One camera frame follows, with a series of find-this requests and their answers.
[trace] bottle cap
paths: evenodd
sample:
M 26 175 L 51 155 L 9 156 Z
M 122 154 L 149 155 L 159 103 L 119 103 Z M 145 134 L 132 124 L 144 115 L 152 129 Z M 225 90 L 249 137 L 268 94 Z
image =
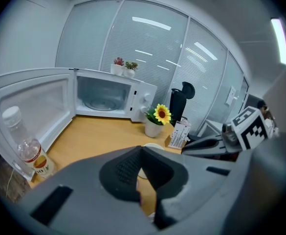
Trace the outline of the bottle cap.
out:
M 18 106 L 12 106 L 2 113 L 5 125 L 13 127 L 21 121 L 21 112 Z

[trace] ceiling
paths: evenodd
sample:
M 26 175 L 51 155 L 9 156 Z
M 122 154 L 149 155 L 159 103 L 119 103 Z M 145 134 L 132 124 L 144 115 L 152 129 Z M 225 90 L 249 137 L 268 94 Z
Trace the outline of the ceiling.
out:
M 257 81 L 272 83 L 286 69 L 270 19 L 281 14 L 270 0 L 188 0 L 215 18 L 236 40 Z

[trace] potted plant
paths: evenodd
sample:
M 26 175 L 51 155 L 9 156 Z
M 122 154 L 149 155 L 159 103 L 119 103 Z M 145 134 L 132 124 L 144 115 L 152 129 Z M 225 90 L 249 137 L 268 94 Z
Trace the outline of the potted plant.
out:
M 147 118 L 145 123 L 145 134 L 151 138 L 158 136 L 163 129 L 163 126 L 171 121 L 171 113 L 163 104 L 158 104 L 155 109 L 149 109 L 145 115 Z
M 123 65 L 124 65 L 122 58 L 118 57 L 113 62 L 114 64 L 112 64 L 110 67 L 111 74 L 121 76 L 123 72 Z
M 138 64 L 135 62 L 125 62 L 126 69 L 124 70 L 124 75 L 129 78 L 134 78 L 135 71 L 138 69 L 137 66 Z

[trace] white microwave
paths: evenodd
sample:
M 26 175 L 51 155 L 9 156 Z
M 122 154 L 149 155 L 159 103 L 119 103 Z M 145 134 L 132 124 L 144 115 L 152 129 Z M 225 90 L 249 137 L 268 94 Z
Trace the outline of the white microwave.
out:
M 47 151 L 76 114 L 143 121 L 157 86 L 96 70 L 46 68 L 0 76 L 0 154 L 22 176 L 34 170 L 14 152 L 16 147 L 1 117 L 20 108 L 26 127 Z
M 157 86 L 96 70 L 77 70 L 76 114 L 144 120 Z

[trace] succulent plant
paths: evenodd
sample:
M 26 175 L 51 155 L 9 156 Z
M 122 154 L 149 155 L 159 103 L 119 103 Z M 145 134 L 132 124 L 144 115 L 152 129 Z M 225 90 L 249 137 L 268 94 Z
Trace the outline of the succulent plant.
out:
M 123 66 L 123 65 L 124 65 L 124 62 L 123 62 L 123 60 L 122 60 L 121 57 L 117 57 L 117 59 L 114 60 L 114 64 L 115 64 L 115 65 Z
M 138 66 L 138 64 L 137 63 L 135 63 L 135 62 L 125 62 L 125 66 L 128 68 L 128 69 L 130 69 L 130 70 L 137 70 L 138 68 L 137 68 L 137 66 Z

